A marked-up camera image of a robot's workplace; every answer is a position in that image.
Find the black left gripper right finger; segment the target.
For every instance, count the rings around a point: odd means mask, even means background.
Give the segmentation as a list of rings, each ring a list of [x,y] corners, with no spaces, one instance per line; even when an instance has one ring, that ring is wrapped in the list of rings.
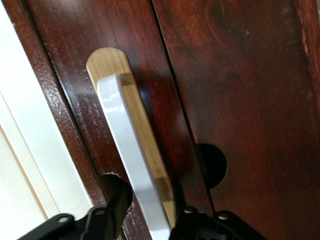
[[[223,210],[213,216],[187,205],[183,188],[173,188],[176,223],[171,240],[264,240],[265,237],[231,211]]]

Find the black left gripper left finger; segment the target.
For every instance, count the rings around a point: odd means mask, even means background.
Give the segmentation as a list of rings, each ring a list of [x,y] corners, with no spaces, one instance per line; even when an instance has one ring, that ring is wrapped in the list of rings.
[[[132,192],[126,185],[118,186],[108,204],[94,206],[75,220],[68,213],[48,219],[23,235],[21,240],[116,240],[131,205]]]

